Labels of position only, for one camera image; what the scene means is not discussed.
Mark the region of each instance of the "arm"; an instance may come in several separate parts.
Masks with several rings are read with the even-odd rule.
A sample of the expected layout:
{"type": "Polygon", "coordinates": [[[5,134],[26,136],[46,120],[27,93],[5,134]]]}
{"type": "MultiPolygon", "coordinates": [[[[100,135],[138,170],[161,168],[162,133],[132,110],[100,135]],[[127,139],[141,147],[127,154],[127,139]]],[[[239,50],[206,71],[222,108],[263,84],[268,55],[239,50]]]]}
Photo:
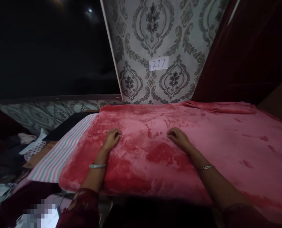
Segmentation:
{"type": "MultiPolygon", "coordinates": [[[[120,130],[110,129],[93,164],[106,164],[109,152],[121,136],[120,130]]],[[[105,171],[106,167],[89,170],[67,211],[61,214],[57,228],[99,227],[98,193],[105,171]]]]}
{"type": "Polygon", "coordinates": [[[190,143],[183,131],[172,128],[167,135],[191,159],[212,200],[223,212],[226,227],[274,227],[217,169],[201,170],[211,163],[190,143]]]}
{"type": "MultiPolygon", "coordinates": [[[[105,142],[99,150],[93,164],[106,164],[108,154],[112,150],[112,148],[114,148],[114,146],[118,143],[119,139],[122,136],[121,134],[122,133],[119,129],[112,128],[109,130],[106,135],[105,142]]],[[[88,188],[99,193],[105,177],[105,171],[106,167],[90,169],[87,176],[83,180],[80,188],[88,188]]]]}
{"type": "Polygon", "coordinates": [[[206,190],[221,211],[233,204],[249,204],[247,199],[217,169],[200,170],[211,163],[190,143],[183,131],[172,128],[167,134],[189,156],[206,190]]]}

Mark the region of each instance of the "pink blanket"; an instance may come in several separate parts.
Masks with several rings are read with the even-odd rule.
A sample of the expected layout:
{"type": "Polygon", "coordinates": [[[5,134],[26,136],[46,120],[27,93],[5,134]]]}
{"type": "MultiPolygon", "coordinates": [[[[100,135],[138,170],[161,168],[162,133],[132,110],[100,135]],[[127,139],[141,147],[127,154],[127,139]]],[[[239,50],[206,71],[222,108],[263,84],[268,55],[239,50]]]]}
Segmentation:
{"type": "Polygon", "coordinates": [[[59,185],[77,191],[110,128],[103,193],[183,199],[211,205],[193,165],[166,132],[190,141],[257,209],[282,223],[282,122],[247,103],[119,105],[101,108],[62,169],[59,185]]]}

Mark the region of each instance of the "hand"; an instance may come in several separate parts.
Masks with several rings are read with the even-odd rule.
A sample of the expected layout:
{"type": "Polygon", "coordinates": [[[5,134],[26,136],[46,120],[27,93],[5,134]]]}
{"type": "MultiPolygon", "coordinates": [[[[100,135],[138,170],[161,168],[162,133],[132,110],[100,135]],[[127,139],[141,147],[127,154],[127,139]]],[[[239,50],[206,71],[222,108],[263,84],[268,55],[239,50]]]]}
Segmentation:
{"type": "Polygon", "coordinates": [[[194,146],[190,143],[186,134],[179,128],[171,128],[167,132],[167,137],[173,140],[173,142],[184,152],[189,152],[194,146]]]}
{"type": "Polygon", "coordinates": [[[102,149],[110,152],[112,148],[118,143],[119,139],[122,137],[122,133],[117,128],[111,128],[106,135],[105,141],[103,143],[102,149]]]}

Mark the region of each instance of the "silver bangle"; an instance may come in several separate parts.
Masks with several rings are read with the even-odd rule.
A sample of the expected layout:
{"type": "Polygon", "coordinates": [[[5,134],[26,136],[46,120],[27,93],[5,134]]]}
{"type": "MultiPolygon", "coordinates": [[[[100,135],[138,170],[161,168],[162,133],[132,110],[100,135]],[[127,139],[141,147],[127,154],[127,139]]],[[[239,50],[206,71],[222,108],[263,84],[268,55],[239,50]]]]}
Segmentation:
{"type": "Polygon", "coordinates": [[[106,164],[90,164],[89,168],[105,168],[106,164]]]}
{"type": "Polygon", "coordinates": [[[200,170],[209,169],[209,168],[215,168],[215,166],[205,166],[205,167],[202,167],[200,170]]]}

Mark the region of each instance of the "white paper label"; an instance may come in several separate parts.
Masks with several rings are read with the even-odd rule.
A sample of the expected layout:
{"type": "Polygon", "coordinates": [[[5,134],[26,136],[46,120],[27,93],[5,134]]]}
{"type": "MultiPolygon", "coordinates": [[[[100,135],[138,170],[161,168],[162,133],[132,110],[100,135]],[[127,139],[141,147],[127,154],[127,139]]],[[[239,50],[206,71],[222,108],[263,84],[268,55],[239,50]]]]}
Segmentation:
{"type": "Polygon", "coordinates": [[[169,57],[159,57],[150,61],[150,71],[163,70],[169,67],[169,57]]]}

